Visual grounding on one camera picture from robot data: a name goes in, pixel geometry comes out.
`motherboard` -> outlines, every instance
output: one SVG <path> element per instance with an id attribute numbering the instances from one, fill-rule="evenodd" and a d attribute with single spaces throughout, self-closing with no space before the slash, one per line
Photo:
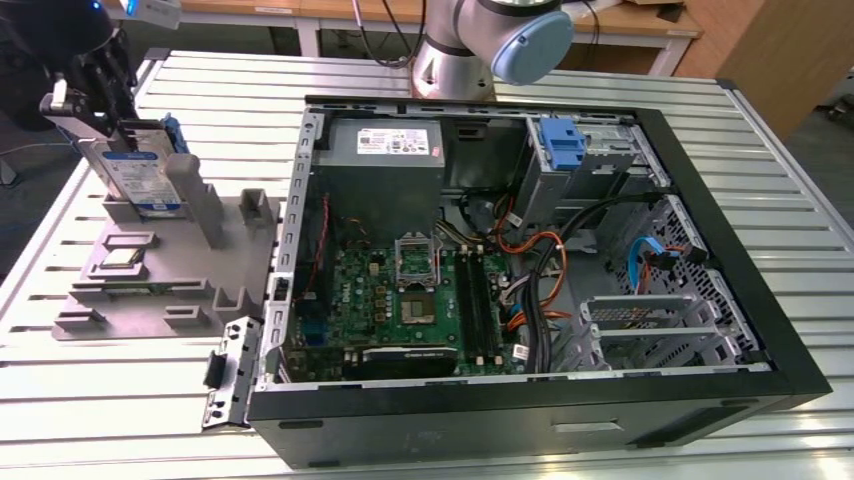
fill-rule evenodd
<path id="1" fill-rule="evenodd" d="M 290 380 L 515 373 L 496 302 L 505 272 L 503 256 L 476 250 L 338 250 L 330 312 L 298 318 Z"/>

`blue drive bay latch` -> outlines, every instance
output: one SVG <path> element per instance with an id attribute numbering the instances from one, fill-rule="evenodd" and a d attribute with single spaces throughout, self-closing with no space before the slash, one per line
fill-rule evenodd
<path id="1" fill-rule="evenodd" d="M 539 128 L 543 145 L 551 157 L 551 168 L 575 170 L 581 165 L 587 153 L 587 139 L 577 131 L 575 122 L 568 118 L 543 118 Z"/>

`green circuit board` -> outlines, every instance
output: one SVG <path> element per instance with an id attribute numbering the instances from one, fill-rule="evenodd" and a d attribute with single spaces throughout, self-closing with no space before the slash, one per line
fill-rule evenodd
<path id="1" fill-rule="evenodd" d="M 420 273 L 435 258 L 423 252 L 401 256 L 400 271 Z M 513 373 L 508 348 L 500 344 L 497 307 L 492 307 L 495 342 L 503 362 L 483 364 L 464 355 L 463 328 L 457 302 L 455 252 L 443 250 L 437 259 L 435 286 L 402 289 L 396 286 L 393 249 L 344 249 L 337 252 L 332 283 L 332 313 L 324 321 L 302 319 L 309 363 L 314 380 L 334 380 L 333 356 L 340 349 L 370 347 L 451 347 L 459 351 L 455 375 Z M 492 282 L 507 272 L 500 255 L 483 256 L 483 270 Z"/>

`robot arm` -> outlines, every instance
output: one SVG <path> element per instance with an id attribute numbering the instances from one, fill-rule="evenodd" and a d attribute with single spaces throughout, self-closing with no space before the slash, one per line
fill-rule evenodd
<path id="1" fill-rule="evenodd" d="M 130 91 L 136 75 L 126 36 L 113 29 L 101 4 L 0 0 L 0 20 L 53 82 L 41 101 L 42 115 L 77 137 L 106 139 L 114 150 L 132 150 L 136 143 L 121 122 L 137 118 Z"/>
<path id="2" fill-rule="evenodd" d="M 492 75 L 512 85 L 533 83 L 563 59 L 572 33 L 559 0 L 431 0 L 412 68 L 416 94 L 481 100 L 492 94 Z"/>

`table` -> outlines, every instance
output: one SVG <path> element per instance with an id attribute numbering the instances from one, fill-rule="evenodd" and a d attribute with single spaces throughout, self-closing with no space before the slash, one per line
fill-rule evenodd
<path id="1" fill-rule="evenodd" d="M 408 95 L 404 72 L 360 60 L 172 52 L 146 60 L 138 76 L 140 115 L 173 113 L 201 174 L 225 195 L 257 187 L 284 198 L 305 94 Z M 661 110 L 835 391 L 680 448 L 320 476 L 844 478 L 854 469 L 854 236 L 740 93 L 711 80 L 575 72 L 555 72 L 528 87 L 496 82 L 496 90 L 499 100 L 515 102 Z M 201 377 L 218 339 L 50 338 L 104 222 L 104 191 L 81 164 L 0 288 L 0 476 L 285 474 L 250 431 L 198 434 Z"/>
<path id="2" fill-rule="evenodd" d="M 361 18 L 368 31 L 393 32 L 393 25 L 378 0 L 360 0 Z M 420 0 L 392 2 L 392 12 L 400 28 L 417 33 L 420 22 Z M 701 35 L 701 29 L 687 14 L 676 23 L 655 16 L 656 9 L 621 3 L 599 13 L 599 44 L 649 47 L 660 49 L 648 75 L 672 75 L 691 40 Z M 306 0 L 300 6 L 296 28 L 300 32 L 302 55 L 318 56 L 317 34 L 321 29 L 356 30 L 350 0 Z M 592 16 L 575 24 L 575 44 L 592 42 Z"/>
<path id="3" fill-rule="evenodd" d="M 110 16 L 124 19 L 118 0 L 105 0 Z M 357 30 L 350 0 L 184 0 L 181 22 L 294 28 L 302 56 L 320 56 L 321 29 Z M 378 0 L 360 0 L 368 31 L 393 32 Z M 394 18 L 406 33 L 417 33 L 420 0 L 390 2 Z M 679 60 L 701 29 L 687 14 L 676 23 L 655 16 L 656 9 L 621 3 L 599 14 L 599 44 L 659 49 L 649 75 L 672 75 Z M 575 44 L 592 42 L 592 16 L 575 25 Z"/>

